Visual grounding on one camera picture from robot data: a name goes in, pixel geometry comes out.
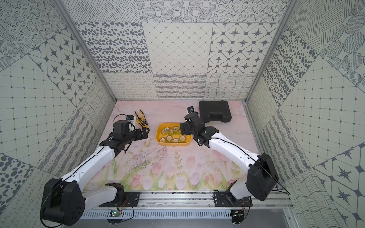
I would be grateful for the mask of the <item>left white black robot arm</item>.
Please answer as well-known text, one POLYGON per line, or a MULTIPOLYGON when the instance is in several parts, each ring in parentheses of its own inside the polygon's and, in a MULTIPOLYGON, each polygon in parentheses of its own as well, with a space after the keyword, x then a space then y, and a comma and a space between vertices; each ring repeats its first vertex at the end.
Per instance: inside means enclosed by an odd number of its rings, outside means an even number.
POLYGON ((72 226, 84 212, 100 205, 116 208, 126 205, 124 186, 119 182, 107 183, 104 188, 88 193, 83 190, 99 170, 121 152, 126 153, 132 142, 147 139, 149 131, 146 127, 136 128, 130 118, 114 122, 113 131, 94 153, 68 174, 45 184, 40 207, 41 223, 47 220, 57 226, 72 226))

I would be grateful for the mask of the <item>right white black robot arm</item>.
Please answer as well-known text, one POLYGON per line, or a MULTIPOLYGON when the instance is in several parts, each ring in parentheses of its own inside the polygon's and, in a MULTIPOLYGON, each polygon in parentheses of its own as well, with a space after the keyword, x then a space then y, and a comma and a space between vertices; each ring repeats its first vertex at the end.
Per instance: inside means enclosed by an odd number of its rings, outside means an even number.
POLYGON ((247 173, 246 181, 236 181, 226 191, 227 200, 241 200, 255 197, 266 200, 278 183, 278 176, 271 157, 268 154, 252 153, 224 136, 218 129, 206 126, 197 112, 191 112, 180 124, 181 133, 192 135, 199 146, 211 148, 238 165, 247 173))

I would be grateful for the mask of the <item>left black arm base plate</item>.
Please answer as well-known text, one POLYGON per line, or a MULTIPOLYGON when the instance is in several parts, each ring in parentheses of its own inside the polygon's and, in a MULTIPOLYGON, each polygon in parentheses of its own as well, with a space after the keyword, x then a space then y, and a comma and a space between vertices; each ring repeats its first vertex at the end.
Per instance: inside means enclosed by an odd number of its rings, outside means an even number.
POLYGON ((118 192, 115 199, 100 205, 101 208, 106 207, 137 207, 140 192, 118 192))

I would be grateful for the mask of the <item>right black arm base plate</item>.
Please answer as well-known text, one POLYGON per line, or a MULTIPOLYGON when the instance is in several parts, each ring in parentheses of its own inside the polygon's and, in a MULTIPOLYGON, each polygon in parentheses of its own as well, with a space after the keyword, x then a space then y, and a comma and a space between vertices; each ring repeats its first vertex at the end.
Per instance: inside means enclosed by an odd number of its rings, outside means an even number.
POLYGON ((213 190, 211 193, 215 207, 251 207, 253 205, 250 197, 236 199, 228 191, 213 190))

